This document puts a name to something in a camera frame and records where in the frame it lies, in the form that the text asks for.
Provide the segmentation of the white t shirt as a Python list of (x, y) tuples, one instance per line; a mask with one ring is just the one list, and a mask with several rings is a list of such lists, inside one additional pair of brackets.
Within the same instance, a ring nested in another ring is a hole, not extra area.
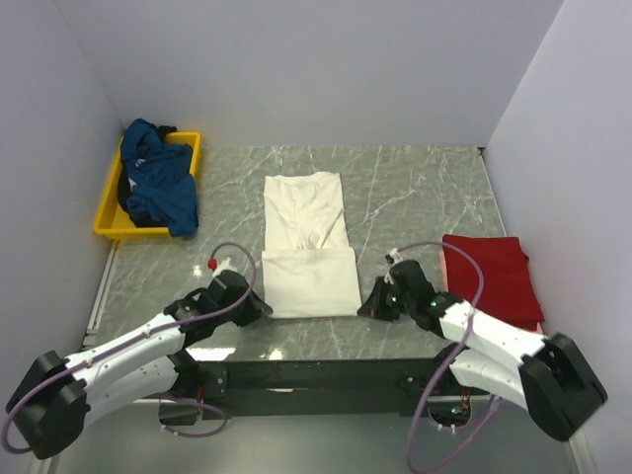
[(265, 301), (279, 320), (354, 317), (361, 304), (338, 173), (267, 176)]

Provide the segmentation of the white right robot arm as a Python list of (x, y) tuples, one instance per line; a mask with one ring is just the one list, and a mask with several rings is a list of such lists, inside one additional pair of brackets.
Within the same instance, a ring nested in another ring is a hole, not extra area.
[(570, 439), (608, 399), (571, 338), (512, 326), (428, 284), (377, 277), (357, 313), (382, 321), (407, 314), (421, 329), (463, 343), (455, 359), (435, 367), (436, 388), (454, 394), (465, 386), (508, 400), (558, 441)]

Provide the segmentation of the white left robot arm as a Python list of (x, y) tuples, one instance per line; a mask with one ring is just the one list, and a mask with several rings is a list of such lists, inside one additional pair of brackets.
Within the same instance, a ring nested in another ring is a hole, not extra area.
[(249, 289), (198, 288), (101, 346), (66, 357), (55, 351), (40, 355), (6, 406), (3, 448), (49, 459), (127, 404), (154, 394), (191, 394), (198, 362), (188, 347), (223, 324), (246, 327), (272, 312)]

